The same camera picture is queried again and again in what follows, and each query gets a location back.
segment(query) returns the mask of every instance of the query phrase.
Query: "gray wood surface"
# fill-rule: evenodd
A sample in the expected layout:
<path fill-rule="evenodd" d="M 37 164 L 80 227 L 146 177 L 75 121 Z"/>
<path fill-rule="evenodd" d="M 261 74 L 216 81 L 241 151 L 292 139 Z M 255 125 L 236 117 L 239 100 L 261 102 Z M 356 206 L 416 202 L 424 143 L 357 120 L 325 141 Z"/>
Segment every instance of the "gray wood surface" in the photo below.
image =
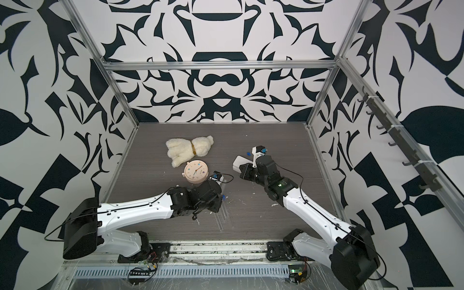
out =
<path fill-rule="evenodd" d="M 144 231 L 151 240 L 224 240 L 282 239 L 295 228 L 318 236 L 294 213 L 272 206 L 264 189 L 256 183 L 240 179 L 232 163 L 237 155 L 246 155 L 251 148 L 263 145 L 268 155 L 280 166 L 304 177 L 302 188 L 310 198 L 334 213 L 329 194 L 302 123 L 248 124 L 165 124 L 142 123 L 125 160 L 108 202 L 124 202 L 158 195 L 171 186 L 189 186 L 181 173 L 185 163 L 172 168 L 166 141 L 171 138 L 193 139 L 212 135 L 214 144 L 205 157 L 209 171 L 232 174 L 234 180 L 225 184 L 227 197 L 223 206 L 229 213 L 219 230 L 214 214 L 208 210 L 191 217 L 177 217 L 142 222 L 127 226 L 128 232 Z M 297 184 L 300 177 L 280 170 L 281 175 Z"/>

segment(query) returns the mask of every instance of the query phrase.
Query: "patterned backdrop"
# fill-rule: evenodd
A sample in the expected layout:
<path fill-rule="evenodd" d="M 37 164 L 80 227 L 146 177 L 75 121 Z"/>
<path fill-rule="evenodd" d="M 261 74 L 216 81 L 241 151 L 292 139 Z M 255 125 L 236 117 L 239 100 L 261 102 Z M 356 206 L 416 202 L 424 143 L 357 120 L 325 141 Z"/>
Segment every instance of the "patterned backdrop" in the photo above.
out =
<path fill-rule="evenodd" d="M 464 191 L 464 1 L 375 0 L 347 57 Z"/>
<path fill-rule="evenodd" d="M 140 122 L 306 121 L 328 69 L 116 71 Z"/>
<path fill-rule="evenodd" d="M 464 232 L 340 71 L 313 122 L 336 195 L 387 264 L 386 289 L 462 289 Z M 385 272 L 382 264 L 377 270 Z"/>
<path fill-rule="evenodd" d="M 1 1 L 0 67 L 0 288 L 33 290 L 63 263 L 45 234 L 108 189 L 133 125 L 57 0 Z"/>
<path fill-rule="evenodd" d="M 108 61 L 334 59 L 360 0 L 76 0 Z"/>
<path fill-rule="evenodd" d="M 464 2 L 374 0 L 349 62 L 464 189 Z M 464 233 L 340 72 L 314 123 L 350 220 L 373 234 L 386 289 L 463 289 Z M 379 273 L 384 273 L 383 266 Z"/>

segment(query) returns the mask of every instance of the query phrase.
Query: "white plush bear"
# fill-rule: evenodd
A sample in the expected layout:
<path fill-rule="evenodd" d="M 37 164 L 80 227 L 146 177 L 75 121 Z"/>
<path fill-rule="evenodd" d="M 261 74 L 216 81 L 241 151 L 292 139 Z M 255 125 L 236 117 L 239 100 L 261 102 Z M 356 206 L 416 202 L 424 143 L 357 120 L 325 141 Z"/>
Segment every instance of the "white plush bear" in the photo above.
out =
<path fill-rule="evenodd" d="M 213 143 L 212 136 L 198 137 L 192 141 L 175 138 L 169 139 L 166 142 L 166 146 L 168 147 L 168 156 L 173 160 L 173 167 L 178 167 L 180 164 L 192 159 L 195 155 L 200 157 L 206 156 Z"/>

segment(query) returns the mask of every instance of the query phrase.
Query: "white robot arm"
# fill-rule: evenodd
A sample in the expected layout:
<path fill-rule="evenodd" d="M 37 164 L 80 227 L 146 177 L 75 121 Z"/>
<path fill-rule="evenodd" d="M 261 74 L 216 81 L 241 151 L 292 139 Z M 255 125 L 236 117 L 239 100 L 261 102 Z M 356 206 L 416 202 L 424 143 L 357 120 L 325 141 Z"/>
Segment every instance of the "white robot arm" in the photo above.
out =
<path fill-rule="evenodd" d="M 151 252 L 147 234 L 118 228 L 185 215 L 193 215 L 195 220 L 204 209 L 217 213 L 223 200 L 219 186 L 223 181 L 223 174 L 215 171 L 197 187 L 171 187 L 142 200 L 98 204 L 96 198 L 86 199 L 65 222 L 63 258 L 81 258 L 96 251 L 121 254 L 133 262 L 146 259 Z"/>
<path fill-rule="evenodd" d="M 314 202 L 295 182 L 280 175 L 266 152 L 263 146 L 254 147 L 253 162 L 237 156 L 233 169 L 240 172 L 240 178 L 264 186 L 269 198 L 294 212 L 322 237 L 296 229 L 284 238 L 289 248 L 300 258 L 308 257 L 331 268 L 348 290 L 360 288 L 380 266 L 370 233 L 362 226 L 352 227 Z M 288 259 L 298 258 L 291 252 L 286 255 Z"/>

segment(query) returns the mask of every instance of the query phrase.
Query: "metal grate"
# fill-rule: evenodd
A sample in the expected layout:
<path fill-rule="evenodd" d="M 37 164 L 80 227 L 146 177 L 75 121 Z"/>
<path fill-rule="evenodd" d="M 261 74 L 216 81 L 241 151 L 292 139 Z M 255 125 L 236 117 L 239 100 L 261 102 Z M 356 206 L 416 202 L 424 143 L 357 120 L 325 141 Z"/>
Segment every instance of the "metal grate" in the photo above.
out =
<path fill-rule="evenodd" d="M 127 278 L 134 266 L 102 266 L 77 268 L 74 279 Z M 281 277 L 289 275 L 288 265 L 192 265 L 160 266 L 153 278 L 222 278 Z"/>

